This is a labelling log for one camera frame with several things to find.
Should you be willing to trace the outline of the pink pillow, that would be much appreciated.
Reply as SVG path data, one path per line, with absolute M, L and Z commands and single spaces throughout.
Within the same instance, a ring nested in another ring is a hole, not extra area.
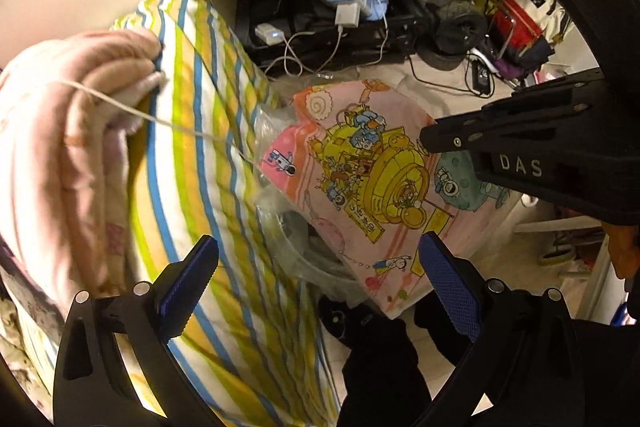
M 125 288 L 128 114 L 164 82 L 145 29 L 31 46 L 1 75 L 1 237 L 66 314 L 77 291 Z

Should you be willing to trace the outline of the round trash bin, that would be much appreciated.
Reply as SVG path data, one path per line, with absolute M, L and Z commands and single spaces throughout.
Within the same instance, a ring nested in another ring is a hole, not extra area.
M 350 307 L 369 299 L 352 271 L 274 186 L 260 190 L 256 208 L 270 254 L 289 277 Z

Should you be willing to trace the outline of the white power strip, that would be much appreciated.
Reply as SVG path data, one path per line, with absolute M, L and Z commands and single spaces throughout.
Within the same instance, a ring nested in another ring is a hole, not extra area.
M 285 34 L 276 26 L 268 23 L 258 24 L 254 28 L 255 36 L 266 46 L 276 46 L 277 44 L 284 43 Z

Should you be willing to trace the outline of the pink cartoon plastic bag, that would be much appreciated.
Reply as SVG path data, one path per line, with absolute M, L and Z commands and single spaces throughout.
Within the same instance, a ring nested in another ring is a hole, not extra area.
M 399 317 L 431 290 L 419 260 L 433 232 L 470 257 L 518 194 L 477 178 L 465 152 L 430 153 L 432 118 L 378 80 L 297 92 L 256 121 L 256 166 L 312 225 L 374 303 Z

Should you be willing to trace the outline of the white and red bag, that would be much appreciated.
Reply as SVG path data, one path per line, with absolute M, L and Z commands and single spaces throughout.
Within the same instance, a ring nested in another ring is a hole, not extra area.
M 573 27 L 558 0 L 500 0 L 491 21 L 498 55 L 523 70 L 547 63 Z

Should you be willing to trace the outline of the white charger adapter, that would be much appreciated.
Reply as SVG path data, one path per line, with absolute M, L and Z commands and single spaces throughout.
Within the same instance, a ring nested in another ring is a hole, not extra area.
M 357 2 L 341 3 L 336 7 L 334 24 L 341 28 L 356 28 L 359 25 L 360 12 Z

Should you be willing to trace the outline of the striped yellow blue bedsheet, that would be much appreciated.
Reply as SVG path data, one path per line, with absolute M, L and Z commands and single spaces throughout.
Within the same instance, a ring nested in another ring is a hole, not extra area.
M 169 348 L 229 426 L 332 426 L 338 399 L 316 302 L 273 259 L 253 166 L 259 112 L 278 104 L 210 0 L 142 0 L 116 22 L 160 39 L 166 86 L 129 142 L 129 262 L 152 281 L 203 235 L 218 267 Z

